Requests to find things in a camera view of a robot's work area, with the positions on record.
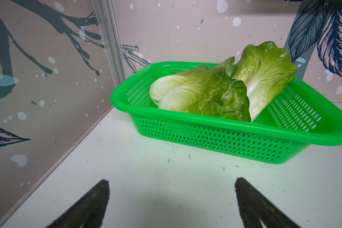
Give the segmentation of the green plastic basket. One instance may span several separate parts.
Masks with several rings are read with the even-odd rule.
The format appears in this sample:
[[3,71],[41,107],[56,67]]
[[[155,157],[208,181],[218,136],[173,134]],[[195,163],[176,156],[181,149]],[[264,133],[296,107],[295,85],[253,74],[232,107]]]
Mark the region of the green plastic basket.
[[282,164],[312,144],[342,145],[342,110],[295,79],[251,123],[158,109],[151,84],[195,69],[197,62],[160,62],[144,67],[111,95],[114,107],[130,115],[146,137],[260,162]]

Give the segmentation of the chinese cabbage front dark leaves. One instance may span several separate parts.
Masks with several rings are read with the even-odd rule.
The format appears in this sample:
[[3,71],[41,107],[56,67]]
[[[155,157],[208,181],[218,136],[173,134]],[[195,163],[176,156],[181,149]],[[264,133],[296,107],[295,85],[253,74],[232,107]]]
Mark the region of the chinese cabbage front dark leaves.
[[158,108],[251,122],[247,87],[243,81],[235,79],[179,85],[162,96]]

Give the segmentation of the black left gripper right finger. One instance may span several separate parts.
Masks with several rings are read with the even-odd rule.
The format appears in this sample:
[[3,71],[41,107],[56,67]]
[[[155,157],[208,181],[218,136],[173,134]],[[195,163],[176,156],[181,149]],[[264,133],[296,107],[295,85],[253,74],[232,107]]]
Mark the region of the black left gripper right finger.
[[235,191],[239,213],[245,228],[299,227],[246,179],[237,178]]

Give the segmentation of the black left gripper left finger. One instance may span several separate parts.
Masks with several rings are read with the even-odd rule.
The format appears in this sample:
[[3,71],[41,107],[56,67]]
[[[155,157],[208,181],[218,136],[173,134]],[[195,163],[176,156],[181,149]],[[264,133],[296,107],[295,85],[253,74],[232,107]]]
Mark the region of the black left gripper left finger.
[[107,180],[101,180],[49,228],[99,228],[103,224],[109,201],[110,188]]

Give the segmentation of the chinese cabbage light green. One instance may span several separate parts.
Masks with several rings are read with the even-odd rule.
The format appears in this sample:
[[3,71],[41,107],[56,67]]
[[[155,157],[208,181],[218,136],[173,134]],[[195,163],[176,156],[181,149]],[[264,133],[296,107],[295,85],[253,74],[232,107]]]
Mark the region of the chinese cabbage light green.
[[298,69],[291,62],[290,52],[272,41],[243,49],[233,78],[243,81],[247,88],[251,121],[295,80]]

